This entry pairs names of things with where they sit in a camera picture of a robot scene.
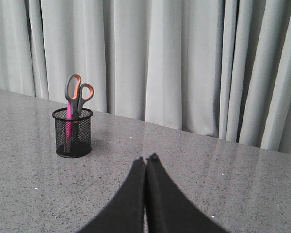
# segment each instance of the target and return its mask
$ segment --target black foam piece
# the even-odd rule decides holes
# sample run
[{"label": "black foam piece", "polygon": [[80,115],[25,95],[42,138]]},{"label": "black foam piece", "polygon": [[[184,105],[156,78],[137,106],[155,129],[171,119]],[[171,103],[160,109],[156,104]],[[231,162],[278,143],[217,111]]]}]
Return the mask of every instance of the black foam piece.
[{"label": "black foam piece", "polygon": [[140,157],[108,205],[78,233],[142,233],[145,173]]},{"label": "black foam piece", "polygon": [[158,156],[147,159],[145,208],[151,233],[228,233],[177,188]]}]

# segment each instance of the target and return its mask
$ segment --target granite countertop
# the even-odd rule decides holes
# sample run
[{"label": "granite countertop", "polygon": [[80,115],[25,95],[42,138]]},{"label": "granite countertop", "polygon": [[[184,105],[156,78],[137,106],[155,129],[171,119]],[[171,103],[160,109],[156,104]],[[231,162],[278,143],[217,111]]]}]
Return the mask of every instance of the granite countertop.
[{"label": "granite countertop", "polygon": [[233,233],[291,233],[291,155],[93,111],[92,152],[56,154],[62,103],[0,90],[0,233],[75,232],[156,152],[176,185]]}]

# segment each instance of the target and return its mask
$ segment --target mesh cup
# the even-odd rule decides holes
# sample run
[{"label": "mesh cup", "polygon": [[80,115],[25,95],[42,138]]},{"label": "mesh cup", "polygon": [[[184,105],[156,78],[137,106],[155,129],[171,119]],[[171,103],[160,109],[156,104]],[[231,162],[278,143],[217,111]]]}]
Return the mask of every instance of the mesh cup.
[{"label": "mesh cup", "polygon": [[53,112],[56,131],[56,153],[64,158],[78,158],[91,152],[91,117],[93,112],[82,108],[77,119],[67,119],[67,108]]}]

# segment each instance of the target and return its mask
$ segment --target curtain fold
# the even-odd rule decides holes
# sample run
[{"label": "curtain fold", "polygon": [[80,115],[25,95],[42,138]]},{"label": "curtain fold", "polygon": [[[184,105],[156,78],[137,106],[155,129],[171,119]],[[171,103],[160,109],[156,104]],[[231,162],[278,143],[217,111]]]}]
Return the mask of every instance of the curtain fold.
[{"label": "curtain fold", "polygon": [[0,89],[291,153],[291,1],[0,0]]}]

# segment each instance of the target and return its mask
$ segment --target pink highlighter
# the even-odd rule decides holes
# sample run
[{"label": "pink highlighter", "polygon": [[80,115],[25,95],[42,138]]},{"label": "pink highlighter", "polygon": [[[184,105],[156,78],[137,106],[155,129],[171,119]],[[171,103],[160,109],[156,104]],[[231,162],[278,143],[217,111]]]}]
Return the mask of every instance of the pink highlighter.
[{"label": "pink highlighter", "polygon": [[[71,104],[68,101],[68,107],[67,107],[67,119],[72,119],[72,113],[71,113]],[[65,152],[70,153],[71,150],[71,142],[72,142],[72,121],[66,122],[66,148]]]}]

